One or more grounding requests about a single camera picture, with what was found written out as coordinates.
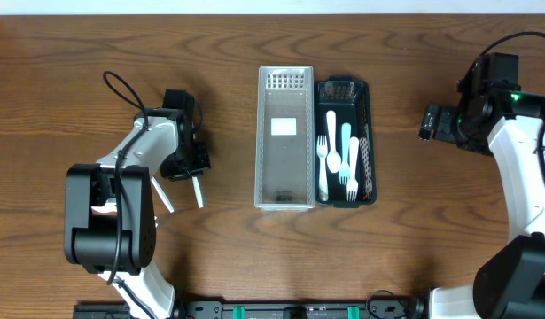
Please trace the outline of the dark green plastic basket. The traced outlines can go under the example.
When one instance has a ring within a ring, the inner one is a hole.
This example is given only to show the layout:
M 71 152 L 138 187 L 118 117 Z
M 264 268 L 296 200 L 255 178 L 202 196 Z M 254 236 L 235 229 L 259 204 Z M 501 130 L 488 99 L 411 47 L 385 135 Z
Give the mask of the dark green plastic basket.
M 337 208 L 377 199 L 367 82 L 332 76 L 314 85 L 316 200 Z

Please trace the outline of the pale blue plastic fork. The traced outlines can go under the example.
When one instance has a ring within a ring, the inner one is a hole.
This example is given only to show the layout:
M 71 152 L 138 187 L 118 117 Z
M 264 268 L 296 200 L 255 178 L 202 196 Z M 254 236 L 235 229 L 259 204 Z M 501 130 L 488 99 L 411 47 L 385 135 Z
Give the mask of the pale blue plastic fork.
M 349 146 L 350 146 L 350 137 L 351 137 L 351 124 L 344 122 L 341 126 L 341 166 L 339 169 L 339 183 L 341 185 L 346 185 L 349 176 L 350 176 L 350 165 L 349 165 Z

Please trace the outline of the white plastic fork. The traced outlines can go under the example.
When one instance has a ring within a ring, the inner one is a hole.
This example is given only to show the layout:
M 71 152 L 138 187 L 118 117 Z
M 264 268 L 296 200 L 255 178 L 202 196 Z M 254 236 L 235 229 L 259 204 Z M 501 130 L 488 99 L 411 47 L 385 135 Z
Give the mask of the white plastic fork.
M 318 180 L 319 199 L 321 201 L 327 201 L 329 199 L 329 190 L 328 190 L 327 172 L 326 172 L 326 158 L 328 155 L 328 145 L 327 145 L 327 137 L 325 135 L 320 135 L 317 137 L 316 154 L 319 159 L 319 180 Z
M 359 151 L 359 139 L 355 136 L 350 138 L 349 145 L 349 179 L 346 183 L 346 199 L 348 201 L 356 201 L 356 196 L 358 192 L 358 182 L 356 180 L 356 167 L 358 160 L 358 151 Z

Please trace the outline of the white plastic spoon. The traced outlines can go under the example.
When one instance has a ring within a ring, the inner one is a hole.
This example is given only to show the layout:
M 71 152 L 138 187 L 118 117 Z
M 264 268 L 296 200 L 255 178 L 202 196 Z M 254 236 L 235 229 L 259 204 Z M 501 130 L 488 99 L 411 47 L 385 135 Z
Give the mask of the white plastic spoon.
M 192 184 L 193 184 L 193 189 L 196 196 L 198 207 L 203 208 L 205 206 L 205 203 L 203 199 L 203 193 L 202 193 L 202 189 L 200 185 L 200 180 L 196 176 L 193 176 Z
M 333 174 L 338 173 L 341 166 L 341 157 L 336 148 L 336 114 L 330 110 L 326 113 L 326 123 L 329 138 L 329 152 L 326 158 L 327 167 Z

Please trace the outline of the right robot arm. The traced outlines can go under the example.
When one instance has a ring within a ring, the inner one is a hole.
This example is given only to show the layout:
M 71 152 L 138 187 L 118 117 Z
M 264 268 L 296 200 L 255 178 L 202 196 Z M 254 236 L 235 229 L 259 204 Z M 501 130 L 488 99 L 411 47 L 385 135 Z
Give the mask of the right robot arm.
M 545 318 L 545 97 L 518 85 L 518 56 L 480 55 L 456 107 L 429 105 L 419 138 L 494 157 L 509 221 L 506 246 L 472 283 L 431 290 L 431 318 Z

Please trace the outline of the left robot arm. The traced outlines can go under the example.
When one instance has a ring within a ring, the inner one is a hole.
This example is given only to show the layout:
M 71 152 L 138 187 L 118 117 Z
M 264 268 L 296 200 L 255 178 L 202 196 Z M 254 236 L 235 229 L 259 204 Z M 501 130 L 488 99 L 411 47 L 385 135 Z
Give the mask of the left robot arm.
M 192 179 L 210 167 L 206 146 L 195 139 L 199 112 L 193 95 L 168 89 L 162 106 L 138 113 L 131 132 L 93 164 L 66 173 L 64 252 L 72 264 L 112 283 L 135 318 L 176 318 L 175 288 L 153 259 L 156 230 L 154 176 Z

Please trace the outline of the white plastic utensil under arm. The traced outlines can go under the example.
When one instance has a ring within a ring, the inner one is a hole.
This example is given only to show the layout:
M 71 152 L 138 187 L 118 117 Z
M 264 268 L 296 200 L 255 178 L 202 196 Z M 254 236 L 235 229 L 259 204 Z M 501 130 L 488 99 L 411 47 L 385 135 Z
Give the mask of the white plastic utensil under arm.
M 164 204 L 164 206 L 167 208 L 167 210 L 170 213 L 173 213 L 175 211 L 173 204 L 171 203 L 169 197 L 167 196 L 166 192 L 164 192 L 162 186 L 158 182 L 157 178 L 153 176 L 151 178 L 152 186 L 154 187 L 154 190 L 156 190 L 157 194 L 160 197 L 160 200 Z

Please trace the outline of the white label in basket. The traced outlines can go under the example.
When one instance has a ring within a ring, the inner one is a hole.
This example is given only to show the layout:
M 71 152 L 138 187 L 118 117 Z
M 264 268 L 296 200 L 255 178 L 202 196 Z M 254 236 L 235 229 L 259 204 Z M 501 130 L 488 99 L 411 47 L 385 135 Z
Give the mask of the white label in basket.
M 272 136 L 295 136 L 297 134 L 297 119 L 272 118 L 270 127 Z

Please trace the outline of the clear plastic basket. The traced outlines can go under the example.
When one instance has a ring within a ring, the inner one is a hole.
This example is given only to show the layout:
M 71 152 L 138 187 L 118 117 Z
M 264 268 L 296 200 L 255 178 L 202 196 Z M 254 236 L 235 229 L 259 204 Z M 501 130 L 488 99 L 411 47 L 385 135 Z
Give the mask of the clear plastic basket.
M 272 118 L 296 118 L 297 134 L 272 136 Z M 312 66 L 259 68 L 254 205 L 265 212 L 315 206 Z

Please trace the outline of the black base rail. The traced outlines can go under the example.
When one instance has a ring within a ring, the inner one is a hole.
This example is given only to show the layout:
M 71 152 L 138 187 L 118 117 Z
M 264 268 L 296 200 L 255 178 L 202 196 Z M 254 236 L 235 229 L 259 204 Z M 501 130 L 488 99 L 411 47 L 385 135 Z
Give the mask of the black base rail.
M 377 291 L 356 302 L 222 302 L 181 300 L 175 292 L 124 294 L 125 303 L 79 304 L 75 319 L 105 318 L 190 318 L 190 319 L 367 319 L 427 318 L 425 298 L 394 296 Z

